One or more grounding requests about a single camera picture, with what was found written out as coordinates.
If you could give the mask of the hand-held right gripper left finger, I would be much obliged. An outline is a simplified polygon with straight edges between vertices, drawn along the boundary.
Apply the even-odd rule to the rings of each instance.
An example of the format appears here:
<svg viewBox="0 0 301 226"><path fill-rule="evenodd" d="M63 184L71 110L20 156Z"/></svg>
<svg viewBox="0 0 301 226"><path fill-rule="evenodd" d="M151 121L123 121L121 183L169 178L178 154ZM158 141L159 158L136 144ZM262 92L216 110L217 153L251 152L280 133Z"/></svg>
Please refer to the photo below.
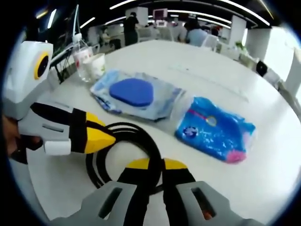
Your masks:
<svg viewBox="0 0 301 226"><path fill-rule="evenodd" d="M141 226L150 196L149 158L129 163L116 181L110 181L85 199L80 210L52 220L52 226Z"/></svg>

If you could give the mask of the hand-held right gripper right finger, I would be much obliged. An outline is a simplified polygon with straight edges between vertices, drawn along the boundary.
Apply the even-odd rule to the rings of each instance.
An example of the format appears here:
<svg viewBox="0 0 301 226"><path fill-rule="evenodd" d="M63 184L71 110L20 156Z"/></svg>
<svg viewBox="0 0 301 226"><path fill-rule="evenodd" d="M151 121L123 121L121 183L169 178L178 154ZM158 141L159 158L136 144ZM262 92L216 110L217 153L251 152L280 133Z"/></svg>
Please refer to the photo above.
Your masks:
<svg viewBox="0 0 301 226"><path fill-rule="evenodd" d="M196 181L188 167L164 158L163 201L171 226L255 226L230 208L230 202L204 181Z"/></svg>

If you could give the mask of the person's left hand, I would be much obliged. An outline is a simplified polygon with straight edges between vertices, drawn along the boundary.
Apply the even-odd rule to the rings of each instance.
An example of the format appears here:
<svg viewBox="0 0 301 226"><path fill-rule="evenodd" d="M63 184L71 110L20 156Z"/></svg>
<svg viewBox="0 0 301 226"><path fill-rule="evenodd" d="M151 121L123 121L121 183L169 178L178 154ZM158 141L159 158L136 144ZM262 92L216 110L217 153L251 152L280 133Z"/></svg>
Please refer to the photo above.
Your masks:
<svg viewBox="0 0 301 226"><path fill-rule="evenodd" d="M22 164L28 164L26 149L37 150L43 144L40 137L20 135L18 121L2 115L3 133L8 157Z"/></svg>

